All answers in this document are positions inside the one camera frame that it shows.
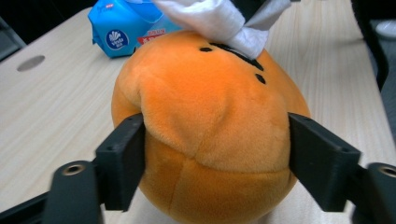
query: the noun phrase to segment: wooden table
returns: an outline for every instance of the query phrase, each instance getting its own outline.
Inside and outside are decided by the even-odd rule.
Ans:
[[[92,45],[89,9],[0,64],[0,211],[49,189],[52,173],[94,157],[113,130],[111,94],[126,58],[108,59]],[[363,152],[361,165],[396,164],[396,150],[367,49],[350,1],[293,3],[273,27],[269,52],[302,90],[313,119]],[[36,56],[39,66],[19,72]],[[349,223],[321,212],[297,184],[269,215],[253,223]],[[138,191],[127,213],[106,223],[176,223]]]

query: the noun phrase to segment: orange fabric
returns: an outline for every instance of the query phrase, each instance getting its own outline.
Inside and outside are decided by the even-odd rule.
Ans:
[[[294,185],[287,113],[309,111],[266,51],[257,62],[263,71],[183,31],[150,41],[123,66],[114,125],[143,113],[147,168],[140,188],[174,219],[245,223]]]

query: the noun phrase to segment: blue plastic packaging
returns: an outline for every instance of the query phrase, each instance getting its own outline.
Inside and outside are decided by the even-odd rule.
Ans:
[[[110,58],[132,55],[151,39],[181,29],[149,0],[99,0],[88,18],[93,44]]]

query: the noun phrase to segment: black chair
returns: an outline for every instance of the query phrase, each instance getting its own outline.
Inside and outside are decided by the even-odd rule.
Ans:
[[[363,38],[375,58],[377,65],[376,82],[378,88],[382,90],[389,74],[389,64],[370,20],[396,19],[396,1],[352,0],[352,8],[358,25],[361,28]]]

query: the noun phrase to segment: white cloth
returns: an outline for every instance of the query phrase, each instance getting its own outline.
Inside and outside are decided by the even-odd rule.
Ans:
[[[268,31],[290,0],[267,0],[245,18],[230,0],[152,0],[174,23],[219,41],[254,59],[264,49]]]

